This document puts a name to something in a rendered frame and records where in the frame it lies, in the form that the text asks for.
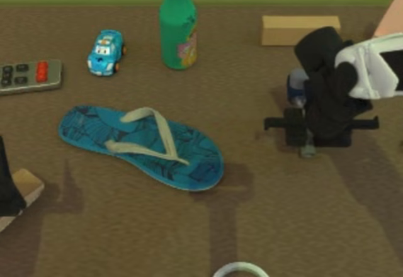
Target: bottle label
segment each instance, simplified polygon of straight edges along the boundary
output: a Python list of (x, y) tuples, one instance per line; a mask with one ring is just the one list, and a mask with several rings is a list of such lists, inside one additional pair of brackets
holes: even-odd
[(181, 58), (181, 64), (183, 67), (190, 67), (195, 63), (197, 58), (196, 44), (197, 35), (195, 25), (189, 36), (186, 38), (186, 42), (178, 45), (178, 57)]

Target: gray remote control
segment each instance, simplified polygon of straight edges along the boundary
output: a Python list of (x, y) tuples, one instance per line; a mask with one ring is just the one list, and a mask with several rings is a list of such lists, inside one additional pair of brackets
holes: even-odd
[(62, 62), (43, 60), (0, 65), (0, 95), (60, 88)]

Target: white ring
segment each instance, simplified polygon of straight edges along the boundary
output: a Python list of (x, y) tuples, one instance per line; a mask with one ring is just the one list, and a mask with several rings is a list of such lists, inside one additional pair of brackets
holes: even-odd
[(256, 277), (269, 277), (265, 271), (253, 263), (244, 263), (242, 261), (229, 263), (220, 268), (213, 277), (224, 277), (233, 272), (242, 271), (255, 275)]

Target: black button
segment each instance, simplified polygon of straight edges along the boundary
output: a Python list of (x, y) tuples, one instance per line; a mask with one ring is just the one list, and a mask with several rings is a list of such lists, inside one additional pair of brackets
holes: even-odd
[(13, 72), (13, 66), (8, 65), (3, 67), (3, 73), (5, 72)]
[(16, 77), (14, 79), (14, 83), (17, 85), (23, 85), (26, 84), (28, 82), (28, 78), (27, 77)]
[(1, 79), (1, 86), (6, 87), (11, 85), (11, 79)]
[(29, 69), (28, 64), (18, 64), (15, 69), (17, 70), (17, 72), (26, 72)]
[(2, 79), (10, 79), (13, 77), (12, 72), (3, 72), (3, 75), (1, 76)]

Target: brown table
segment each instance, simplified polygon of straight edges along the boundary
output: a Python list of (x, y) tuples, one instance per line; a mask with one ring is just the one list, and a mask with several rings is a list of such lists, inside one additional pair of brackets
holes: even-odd
[[(2, 62), (61, 59), (63, 88), (1, 97), (0, 131), (12, 171), (47, 184), (0, 234), (1, 277), (207, 277), (236, 260), (271, 277), (403, 276), (401, 99), (375, 103), (381, 129), (358, 132), (350, 149), (298, 159), (282, 132), (291, 47), (260, 47), (262, 14), (338, 14), (345, 38), (368, 38), (383, 8), (205, 8), (194, 68), (160, 60), (157, 9), (3, 8)], [(100, 29), (125, 36), (119, 75), (89, 74)], [(189, 194), (57, 136), (78, 104), (151, 106), (192, 125), (222, 149), (217, 188)]]

